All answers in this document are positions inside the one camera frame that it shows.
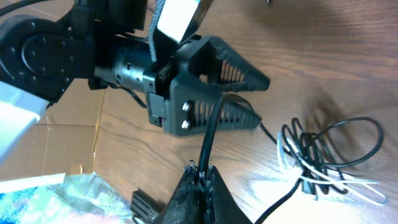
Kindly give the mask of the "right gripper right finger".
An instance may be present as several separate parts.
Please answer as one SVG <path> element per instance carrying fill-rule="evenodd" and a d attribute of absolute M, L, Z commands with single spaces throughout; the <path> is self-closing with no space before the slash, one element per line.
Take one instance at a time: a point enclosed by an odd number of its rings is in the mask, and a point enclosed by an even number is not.
<path fill-rule="evenodd" d="M 206 173 L 206 223 L 252 224 L 235 202 L 215 166 L 210 166 Z"/>

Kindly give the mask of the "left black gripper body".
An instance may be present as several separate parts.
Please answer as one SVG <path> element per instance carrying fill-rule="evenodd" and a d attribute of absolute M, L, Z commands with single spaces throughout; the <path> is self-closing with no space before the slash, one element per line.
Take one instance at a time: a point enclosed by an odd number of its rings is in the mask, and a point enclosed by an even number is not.
<path fill-rule="evenodd" d="M 171 56 L 153 62 L 149 44 L 117 38 L 112 46 L 111 85 L 145 95 L 149 122 L 161 128 L 198 128 L 207 124 L 211 88 L 201 80 L 210 37 L 194 36 Z"/>

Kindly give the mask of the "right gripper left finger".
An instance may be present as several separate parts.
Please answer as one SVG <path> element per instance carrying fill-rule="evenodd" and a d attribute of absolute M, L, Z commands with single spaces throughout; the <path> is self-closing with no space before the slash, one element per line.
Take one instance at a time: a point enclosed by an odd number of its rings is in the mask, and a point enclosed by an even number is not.
<path fill-rule="evenodd" d="M 153 224 L 199 224 L 203 221 L 200 211 L 200 186 L 195 164 L 185 166 L 183 175 L 165 208 Z"/>

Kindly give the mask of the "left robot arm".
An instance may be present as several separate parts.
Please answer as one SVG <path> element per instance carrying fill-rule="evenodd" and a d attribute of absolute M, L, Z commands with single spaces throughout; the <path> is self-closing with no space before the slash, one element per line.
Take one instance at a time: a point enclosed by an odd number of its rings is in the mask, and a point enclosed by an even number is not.
<path fill-rule="evenodd" d="M 218 127 L 252 129 L 260 121 L 231 92 L 265 91 L 270 80 L 223 39 L 197 30 L 210 1 L 160 0 L 146 37 L 146 1 L 75 1 L 59 20 L 1 9 L 1 156 L 57 103 L 72 81 L 91 90 L 145 95 L 149 122 L 176 136 Z"/>

